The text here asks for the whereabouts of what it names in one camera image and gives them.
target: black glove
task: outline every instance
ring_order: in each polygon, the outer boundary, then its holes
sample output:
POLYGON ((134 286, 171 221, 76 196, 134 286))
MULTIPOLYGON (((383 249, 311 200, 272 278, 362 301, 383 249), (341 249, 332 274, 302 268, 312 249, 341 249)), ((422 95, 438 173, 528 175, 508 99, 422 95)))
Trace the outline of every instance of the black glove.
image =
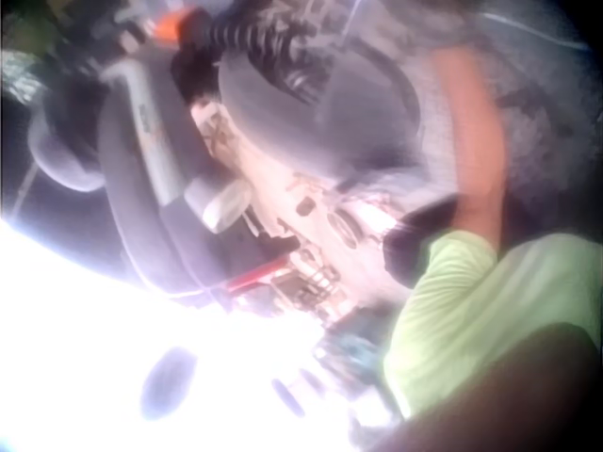
POLYGON ((467 20, 471 0, 381 0, 394 17, 406 25, 415 42, 427 49, 471 42, 473 28, 467 20))

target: person's forearm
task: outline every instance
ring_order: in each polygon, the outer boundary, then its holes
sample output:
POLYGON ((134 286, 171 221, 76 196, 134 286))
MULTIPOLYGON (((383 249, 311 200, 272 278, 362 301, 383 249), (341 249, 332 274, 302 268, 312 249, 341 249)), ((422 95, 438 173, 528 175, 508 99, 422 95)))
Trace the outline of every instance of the person's forearm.
POLYGON ((468 47, 432 52, 453 122, 460 200, 453 227, 486 238, 495 249, 505 182, 505 142, 497 106, 468 47))

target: person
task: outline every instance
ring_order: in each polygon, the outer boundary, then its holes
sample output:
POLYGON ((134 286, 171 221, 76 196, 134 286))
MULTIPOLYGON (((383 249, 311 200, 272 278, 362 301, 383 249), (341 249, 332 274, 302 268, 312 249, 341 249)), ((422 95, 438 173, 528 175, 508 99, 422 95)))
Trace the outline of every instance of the person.
POLYGON ((505 135, 464 17, 383 1, 429 47, 452 116, 460 197, 384 359, 405 422, 373 452, 550 450, 570 427, 586 441, 601 405, 602 249, 551 234, 498 261, 505 135))

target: wire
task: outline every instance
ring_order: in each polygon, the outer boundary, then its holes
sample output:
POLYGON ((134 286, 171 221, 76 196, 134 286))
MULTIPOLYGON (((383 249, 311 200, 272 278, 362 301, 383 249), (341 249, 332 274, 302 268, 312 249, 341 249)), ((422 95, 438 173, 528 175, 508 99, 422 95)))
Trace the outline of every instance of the wire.
POLYGON ((537 36, 538 38, 541 38, 542 40, 547 40, 548 42, 552 42, 553 44, 560 45, 561 47, 567 47, 569 49, 578 50, 581 52, 590 52, 591 51, 591 48, 585 42, 572 41, 572 40, 559 40, 546 33, 543 33, 542 31, 536 30, 527 25, 516 22, 512 19, 508 19, 504 16, 499 16, 498 14, 493 14, 491 12, 483 12, 483 13, 480 13, 480 16, 485 19, 488 19, 490 21, 498 22, 499 24, 512 26, 519 30, 525 31, 526 33, 530 33, 531 35, 537 36))

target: bright light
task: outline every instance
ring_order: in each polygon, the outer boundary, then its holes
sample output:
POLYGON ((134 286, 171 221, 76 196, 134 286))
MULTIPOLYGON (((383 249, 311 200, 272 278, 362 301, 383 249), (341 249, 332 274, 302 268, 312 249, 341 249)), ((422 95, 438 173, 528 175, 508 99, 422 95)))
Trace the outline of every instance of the bright light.
POLYGON ((333 446, 342 439, 333 419, 299 422, 270 388, 321 335, 303 315, 183 308, 4 224, 0 250, 0 444, 14 452, 344 450, 333 446), (146 421, 143 382, 174 346, 200 357, 190 393, 171 416, 146 421))

